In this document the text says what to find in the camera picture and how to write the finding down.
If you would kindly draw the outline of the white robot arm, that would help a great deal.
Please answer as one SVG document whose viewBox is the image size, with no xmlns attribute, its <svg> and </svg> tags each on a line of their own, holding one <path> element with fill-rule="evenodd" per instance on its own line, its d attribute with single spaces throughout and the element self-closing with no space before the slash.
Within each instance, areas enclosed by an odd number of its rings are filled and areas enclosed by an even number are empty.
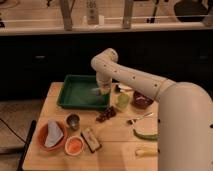
<svg viewBox="0 0 213 171">
<path fill-rule="evenodd" d="M 200 86 L 131 69 L 108 48 L 91 60 L 103 93 L 117 80 L 158 103 L 158 171 L 213 171 L 213 100 Z"/>
</svg>

